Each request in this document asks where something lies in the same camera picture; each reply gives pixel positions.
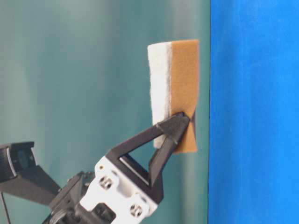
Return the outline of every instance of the sponge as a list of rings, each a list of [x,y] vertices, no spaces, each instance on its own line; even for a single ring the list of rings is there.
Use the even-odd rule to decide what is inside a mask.
[[[175,153],[196,152],[195,109],[199,96],[199,41],[184,40],[148,46],[153,124],[184,112],[190,123]],[[165,136],[154,140],[160,148]]]

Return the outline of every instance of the screw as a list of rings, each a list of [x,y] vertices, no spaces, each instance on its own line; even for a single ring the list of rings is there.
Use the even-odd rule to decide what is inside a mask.
[[[111,188],[113,182],[110,178],[108,178],[107,176],[104,176],[100,179],[100,186],[102,188],[104,188],[105,190],[108,190],[109,188]]]
[[[130,208],[130,213],[132,216],[138,218],[142,214],[142,208],[137,204],[133,204]]]

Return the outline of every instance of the brown sponge layer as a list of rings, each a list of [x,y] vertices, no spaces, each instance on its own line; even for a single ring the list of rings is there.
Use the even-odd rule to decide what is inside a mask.
[[[199,41],[173,41],[171,59],[171,115],[184,112],[190,124],[175,153],[196,152],[195,109],[199,96]]]

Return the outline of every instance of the teal backdrop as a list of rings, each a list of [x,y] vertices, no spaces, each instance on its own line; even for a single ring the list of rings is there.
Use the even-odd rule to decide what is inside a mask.
[[[147,46],[200,39],[198,152],[164,170],[165,198],[145,224],[207,223],[210,2],[0,0],[0,143],[35,141],[61,186],[151,126]],[[134,156],[146,164],[153,147]],[[5,195],[13,224],[47,207]],[[0,208],[0,223],[4,213]]]

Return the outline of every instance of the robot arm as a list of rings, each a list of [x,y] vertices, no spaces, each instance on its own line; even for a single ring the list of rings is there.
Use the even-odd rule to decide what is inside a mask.
[[[80,172],[55,196],[48,197],[52,199],[48,204],[52,212],[43,224],[138,224],[150,216],[163,199],[162,170],[189,121],[178,113],[112,148],[96,164],[94,172]],[[147,172],[129,153],[162,134],[165,141],[150,159]],[[46,173],[40,176],[49,177]],[[17,177],[10,175],[2,188]],[[57,190],[58,185],[45,180],[39,184],[48,189],[46,193]]]

